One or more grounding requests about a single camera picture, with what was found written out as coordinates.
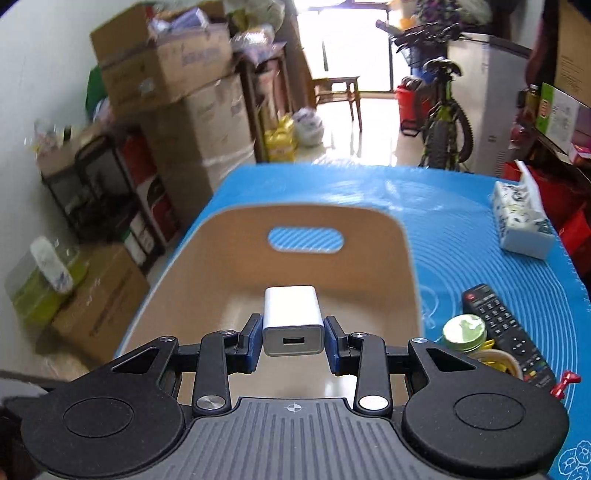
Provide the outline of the green black bicycle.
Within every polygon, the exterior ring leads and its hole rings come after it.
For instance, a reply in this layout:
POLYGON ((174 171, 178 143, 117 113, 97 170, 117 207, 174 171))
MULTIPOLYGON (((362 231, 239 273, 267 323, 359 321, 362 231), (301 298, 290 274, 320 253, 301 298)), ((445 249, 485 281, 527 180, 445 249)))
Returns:
POLYGON ((405 57, 413 74, 429 85, 430 110, 418 135, 423 141, 422 168, 460 171, 474 149, 470 121, 452 92, 461 77, 461 67, 448 58, 448 45, 462 38, 458 23, 431 22, 406 30, 378 20, 377 29, 389 35, 390 43, 405 57))

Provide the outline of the tissue box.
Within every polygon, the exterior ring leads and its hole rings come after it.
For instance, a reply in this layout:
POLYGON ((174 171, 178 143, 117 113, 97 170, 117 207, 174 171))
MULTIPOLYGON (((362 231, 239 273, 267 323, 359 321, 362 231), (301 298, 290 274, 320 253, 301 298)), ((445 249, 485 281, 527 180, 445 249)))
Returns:
POLYGON ((516 166, 519 182, 496 181, 491 196, 499 245, 507 252, 546 260, 555 243, 553 227, 534 177, 523 161, 517 160, 516 166))

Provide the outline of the black remote control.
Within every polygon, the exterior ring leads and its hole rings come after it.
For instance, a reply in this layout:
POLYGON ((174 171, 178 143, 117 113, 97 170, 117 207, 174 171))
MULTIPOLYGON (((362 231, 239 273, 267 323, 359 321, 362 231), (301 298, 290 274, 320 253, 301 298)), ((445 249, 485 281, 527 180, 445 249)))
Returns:
POLYGON ((487 337, 495 341, 496 349, 517 360, 526 382, 546 391, 556 386, 555 374, 542 352, 490 286, 479 284, 465 291, 462 306, 464 313, 484 321, 487 337))

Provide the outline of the green white product box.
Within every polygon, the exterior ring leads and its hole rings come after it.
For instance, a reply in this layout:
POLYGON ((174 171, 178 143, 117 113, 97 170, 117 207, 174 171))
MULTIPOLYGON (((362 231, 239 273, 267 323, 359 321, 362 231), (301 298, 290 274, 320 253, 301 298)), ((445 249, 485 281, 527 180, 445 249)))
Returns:
POLYGON ((542 84, 536 129, 564 153, 568 153, 577 124, 580 103, 562 90, 542 84))

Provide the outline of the blue silicone baking mat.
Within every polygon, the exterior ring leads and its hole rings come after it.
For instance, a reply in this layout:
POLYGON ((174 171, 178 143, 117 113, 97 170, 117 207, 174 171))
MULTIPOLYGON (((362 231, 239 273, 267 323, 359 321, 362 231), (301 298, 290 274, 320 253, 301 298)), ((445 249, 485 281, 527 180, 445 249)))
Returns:
MULTIPOLYGON (((489 177, 403 167, 259 165, 226 178, 190 226, 121 348, 239 328, 270 286, 311 285, 346 331, 442 344, 486 283, 552 370, 590 375, 590 303, 564 248, 498 244, 489 177)), ((197 421, 147 479, 440 479, 384 419, 353 414, 324 355, 263 356, 229 380, 235 412, 197 421)))

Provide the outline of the wooden chair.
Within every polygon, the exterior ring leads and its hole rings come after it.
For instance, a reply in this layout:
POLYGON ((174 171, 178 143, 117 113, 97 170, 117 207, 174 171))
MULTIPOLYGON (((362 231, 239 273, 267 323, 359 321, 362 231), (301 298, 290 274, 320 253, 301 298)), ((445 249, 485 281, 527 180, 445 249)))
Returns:
POLYGON ((331 49, 325 39, 318 41, 318 45, 318 62, 311 68, 315 104, 346 103, 351 122, 358 122, 359 132, 362 133, 362 95, 355 52, 345 47, 331 49))

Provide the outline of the large stacked cardboard box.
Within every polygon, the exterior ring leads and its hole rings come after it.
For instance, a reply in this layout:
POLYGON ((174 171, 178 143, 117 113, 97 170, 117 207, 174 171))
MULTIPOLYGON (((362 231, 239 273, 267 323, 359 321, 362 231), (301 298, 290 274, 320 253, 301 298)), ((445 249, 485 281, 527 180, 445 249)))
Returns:
POLYGON ((256 163, 238 75, 142 114, 139 124, 183 229, 232 171, 256 163))

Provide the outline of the red plastic pliers tool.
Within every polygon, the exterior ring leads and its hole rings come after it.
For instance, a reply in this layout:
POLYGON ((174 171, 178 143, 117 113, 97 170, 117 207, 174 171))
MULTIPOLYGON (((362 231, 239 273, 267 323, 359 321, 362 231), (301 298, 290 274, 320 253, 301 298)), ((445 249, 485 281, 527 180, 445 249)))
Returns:
POLYGON ((551 389, 550 394, 554 398, 562 401, 565 399, 567 388, 572 384, 578 384, 580 382, 580 375, 567 370, 562 374, 560 381, 551 389))

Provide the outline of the masking tape roll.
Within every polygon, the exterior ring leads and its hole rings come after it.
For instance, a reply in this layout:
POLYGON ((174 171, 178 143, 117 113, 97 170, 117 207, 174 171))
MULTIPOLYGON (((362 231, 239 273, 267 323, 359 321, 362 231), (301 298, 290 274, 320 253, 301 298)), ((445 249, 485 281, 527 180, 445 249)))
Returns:
POLYGON ((524 380, 521 367, 510 354, 499 349, 479 349, 470 352, 468 356, 501 373, 507 373, 514 378, 524 380))

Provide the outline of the white refrigerator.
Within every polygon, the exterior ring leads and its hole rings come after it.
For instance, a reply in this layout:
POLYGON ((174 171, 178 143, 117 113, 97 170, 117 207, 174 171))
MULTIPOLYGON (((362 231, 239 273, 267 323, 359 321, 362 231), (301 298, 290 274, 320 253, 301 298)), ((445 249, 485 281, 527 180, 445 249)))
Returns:
POLYGON ((525 46, 485 34, 465 33, 449 44, 449 58, 463 72, 453 92, 472 126, 474 149, 467 165, 476 174, 503 173, 530 53, 525 46))

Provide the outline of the beige plastic storage bin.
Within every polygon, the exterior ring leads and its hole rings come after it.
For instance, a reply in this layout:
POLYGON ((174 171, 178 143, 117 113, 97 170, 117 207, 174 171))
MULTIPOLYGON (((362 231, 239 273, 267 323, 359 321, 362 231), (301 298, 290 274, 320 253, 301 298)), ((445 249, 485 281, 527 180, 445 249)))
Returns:
POLYGON ((315 288, 346 332, 404 346, 424 334, 403 225, 380 211, 322 204, 223 210, 190 234, 152 288, 120 349, 157 337, 193 344, 240 330, 270 287, 315 288))

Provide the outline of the top cardboard box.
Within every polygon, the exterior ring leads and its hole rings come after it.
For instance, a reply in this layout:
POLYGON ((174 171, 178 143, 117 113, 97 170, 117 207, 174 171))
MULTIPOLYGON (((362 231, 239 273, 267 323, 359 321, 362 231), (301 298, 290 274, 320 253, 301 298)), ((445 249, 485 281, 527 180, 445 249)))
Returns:
POLYGON ((132 5, 90 33, 113 114, 172 104, 232 70, 230 34, 197 7, 132 5))

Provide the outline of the white usb charger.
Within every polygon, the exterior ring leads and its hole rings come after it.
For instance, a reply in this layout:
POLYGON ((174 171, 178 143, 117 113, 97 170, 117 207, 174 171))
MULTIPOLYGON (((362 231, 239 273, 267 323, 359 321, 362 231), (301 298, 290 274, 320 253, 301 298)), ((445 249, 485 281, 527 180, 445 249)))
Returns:
POLYGON ((320 354, 325 325, 311 285, 270 287, 264 293, 263 349, 267 356, 320 354))

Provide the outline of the white plastic bag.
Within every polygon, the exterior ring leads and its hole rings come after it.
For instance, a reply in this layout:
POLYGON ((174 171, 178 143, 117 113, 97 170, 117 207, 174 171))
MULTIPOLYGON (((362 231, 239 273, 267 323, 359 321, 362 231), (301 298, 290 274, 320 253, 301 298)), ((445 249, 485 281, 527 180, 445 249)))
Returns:
POLYGON ((294 133, 297 143, 312 148, 322 144, 325 128, 315 109, 304 107, 294 113, 294 133))

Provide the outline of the green lid jar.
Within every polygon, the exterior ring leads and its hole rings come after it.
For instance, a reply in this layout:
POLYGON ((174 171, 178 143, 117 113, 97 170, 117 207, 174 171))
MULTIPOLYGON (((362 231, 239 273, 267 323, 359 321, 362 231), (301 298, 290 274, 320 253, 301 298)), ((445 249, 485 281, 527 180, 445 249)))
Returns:
POLYGON ((485 322, 477 315, 462 314, 451 318, 443 327, 443 342, 451 350, 471 353, 487 341, 485 322))

